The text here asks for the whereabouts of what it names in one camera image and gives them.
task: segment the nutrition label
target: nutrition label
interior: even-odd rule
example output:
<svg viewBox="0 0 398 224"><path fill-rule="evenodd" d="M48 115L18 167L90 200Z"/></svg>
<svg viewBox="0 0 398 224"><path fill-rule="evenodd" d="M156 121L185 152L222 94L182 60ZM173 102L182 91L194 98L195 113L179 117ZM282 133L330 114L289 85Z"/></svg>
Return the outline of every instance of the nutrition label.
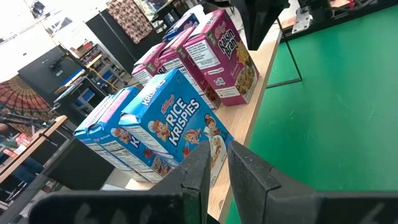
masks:
<svg viewBox="0 0 398 224"><path fill-rule="evenodd" d="M89 147L91 150L93 151L99 151L99 150L104 150L103 147L101 147L99 144L97 143L92 143L92 144L86 144L87 147Z"/></svg>
<svg viewBox="0 0 398 224"><path fill-rule="evenodd" d="M144 128L140 126L123 127L126 131L130 132L138 141L144 143L149 149L157 152L168 153L168 151L159 144L154 137L152 137Z"/></svg>
<svg viewBox="0 0 398 224"><path fill-rule="evenodd" d="M204 94L198 85L197 81L193 78L191 73L189 73L188 69L184 66L179 58L173 59L169 62L163 64L163 66L170 71L173 68L177 68L184 76L187 78L188 82L195 88L195 90L199 93L199 95Z"/></svg>
<svg viewBox="0 0 398 224"><path fill-rule="evenodd" d="M143 69L140 72L135 73L134 78L136 78L143 86L145 86L149 80L151 80L152 75L146 70Z"/></svg>
<svg viewBox="0 0 398 224"><path fill-rule="evenodd" d="M92 143L92 144L86 144L87 147L95 151L99 156L104 158L106 161L108 161L110 164L118 168L119 170L128 170L130 169L128 166L124 165L120 161L118 161L117 158L113 157L112 154L110 154L108 151L106 151L104 148L102 148L99 144L97 143Z"/></svg>
<svg viewBox="0 0 398 224"><path fill-rule="evenodd" d="M133 153L128 151L125 147L120 145L117 141L111 141L105 144L101 144L106 150L118 157L120 160L125 162L127 165L132 167L137 172L148 172L152 169L138 159Z"/></svg>
<svg viewBox="0 0 398 224"><path fill-rule="evenodd" d="M217 59L206 40L188 46L186 50L191 55L196 65L198 65L199 69L210 68L220 64L220 61Z"/></svg>
<svg viewBox="0 0 398 224"><path fill-rule="evenodd" d="M218 96L220 96L220 98L227 98L227 97L240 95L238 89L235 86L221 88L221 89L217 89L215 91L217 92Z"/></svg>
<svg viewBox="0 0 398 224"><path fill-rule="evenodd" d="M147 181L141 175L139 175L137 172L133 170L122 170L122 172L128 175L129 177L133 178L134 180Z"/></svg>
<svg viewBox="0 0 398 224"><path fill-rule="evenodd" d="M157 183L163 179L163 177L161 175L159 175L155 172L145 172L145 173L140 173L140 174L153 183Z"/></svg>

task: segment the raisin bran cereal box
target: raisin bran cereal box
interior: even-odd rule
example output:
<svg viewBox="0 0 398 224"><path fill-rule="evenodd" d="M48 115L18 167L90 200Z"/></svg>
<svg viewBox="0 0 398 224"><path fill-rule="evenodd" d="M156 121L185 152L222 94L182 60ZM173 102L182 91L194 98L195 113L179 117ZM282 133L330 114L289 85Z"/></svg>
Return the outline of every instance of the raisin bran cereal box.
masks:
<svg viewBox="0 0 398 224"><path fill-rule="evenodd" d="M134 136L119 127L121 110L138 94L134 87L118 91L88 127L88 136L152 183L172 168Z"/></svg>
<svg viewBox="0 0 398 224"><path fill-rule="evenodd" d="M155 76L122 110L119 124L158 155L177 163L199 142L209 140L211 185L226 159L226 147L233 140L177 69Z"/></svg>
<svg viewBox="0 0 398 224"><path fill-rule="evenodd" d="M83 144L101 156L103 159L108 161L110 164L115 166L117 169L128 175L130 178L136 181L148 182L143 176L139 175L135 170L130 168L123 161L112 155L106 149L95 143L93 139L88 137L87 128L93 123L98 114L104 109L104 106L111 99L111 96L107 96L104 100L87 116L87 118L76 128L74 135Z"/></svg>
<svg viewBox="0 0 398 224"><path fill-rule="evenodd" d="M194 13L188 13L181 17L164 35L164 40L169 42L173 40L179 33L190 28L196 27L199 21Z"/></svg>
<svg viewBox="0 0 398 224"><path fill-rule="evenodd" d="M151 47L135 64L131 75L136 78L143 86L155 75L165 73L164 68L160 67L158 56L167 43L159 43Z"/></svg>
<svg viewBox="0 0 398 224"><path fill-rule="evenodd" d="M170 41L159 55L159 61L168 71L173 68L179 69L207 105L211 109L218 109L221 104L219 96L214 92L199 68L193 63L188 52L182 47L194 29L194 27L191 27Z"/></svg>
<svg viewBox="0 0 398 224"><path fill-rule="evenodd" d="M224 9L207 14L184 48L224 105L249 103L259 72Z"/></svg>

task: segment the cartoon character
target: cartoon character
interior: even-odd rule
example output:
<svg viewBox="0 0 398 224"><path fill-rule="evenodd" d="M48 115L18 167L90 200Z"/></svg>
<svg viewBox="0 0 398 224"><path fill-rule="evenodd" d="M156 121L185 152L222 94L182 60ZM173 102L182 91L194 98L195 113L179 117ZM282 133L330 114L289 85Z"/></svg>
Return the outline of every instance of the cartoon character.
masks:
<svg viewBox="0 0 398 224"><path fill-rule="evenodd" d="M155 155L155 153L152 150L148 149L147 147L145 148L145 150L144 150L145 158L149 159L154 155Z"/></svg>
<svg viewBox="0 0 398 224"><path fill-rule="evenodd" d="M148 123L149 131L156 133L158 138L161 140L166 141L167 137L170 136L170 130L168 124L164 124L159 120L149 121Z"/></svg>
<svg viewBox="0 0 398 224"><path fill-rule="evenodd" d="M200 129L197 130L189 129L184 136L184 140L195 145L199 143L199 138L200 138Z"/></svg>
<svg viewBox="0 0 398 224"><path fill-rule="evenodd" d="M118 137L120 141L124 142L125 144L128 144L129 141L131 140L131 137L129 133L124 130L123 128L112 128L111 129L111 134L113 137Z"/></svg>
<svg viewBox="0 0 398 224"><path fill-rule="evenodd" d="M210 129L210 134L212 136L220 135L221 130L216 127L216 120L212 118L209 114L205 115L206 127Z"/></svg>

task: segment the cable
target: cable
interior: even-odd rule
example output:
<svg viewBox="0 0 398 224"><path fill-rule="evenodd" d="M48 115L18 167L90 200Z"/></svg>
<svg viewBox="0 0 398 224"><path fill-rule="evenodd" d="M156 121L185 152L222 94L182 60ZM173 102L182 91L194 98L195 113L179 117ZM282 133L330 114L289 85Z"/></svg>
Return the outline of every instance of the cable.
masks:
<svg viewBox="0 0 398 224"><path fill-rule="evenodd" d="M26 4L26 6L29 8L29 10L31 11L31 10L32 10L31 6L26 2L26 0L24 0L24 2L25 2L25 4ZM39 19L39 23L40 23L40 25L42 25L42 27L44 28L44 31L49 35L50 39L51 39L52 42L55 44L55 46L58 47L58 44L59 44L59 43L56 43L56 41L52 38L52 36L47 32L47 30L46 30L46 28L45 28L45 26L44 26L44 24L43 24L43 22L42 22L42 19Z"/></svg>
<svg viewBox="0 0 398 224"><path fill-rule="evenodd" d="M118 88L116 88L114 85L112 85L112 83L108 82L107 80L105 80L96 70L92 69L92 68L88 68L90 69L90 71L93 71L95 73L95 75L97 75L100 79L102 79L105 83L107 83L108 85L110 85L112 88L114 88L116 91L119 91Z"/></svg>

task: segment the floor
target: floor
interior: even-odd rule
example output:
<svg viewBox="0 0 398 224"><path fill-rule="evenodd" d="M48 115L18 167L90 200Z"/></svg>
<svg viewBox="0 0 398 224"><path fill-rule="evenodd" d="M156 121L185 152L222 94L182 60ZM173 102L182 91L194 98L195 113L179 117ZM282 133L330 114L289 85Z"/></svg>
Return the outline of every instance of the floor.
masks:
<svg viewBox="0 0 398 224"><path fill-rule="evenodd" d="M303 82L266 91L251 150L315 189L398 190L393 21L398 6L292 40ZM269 83L296 77L281 44Z"/></svg>

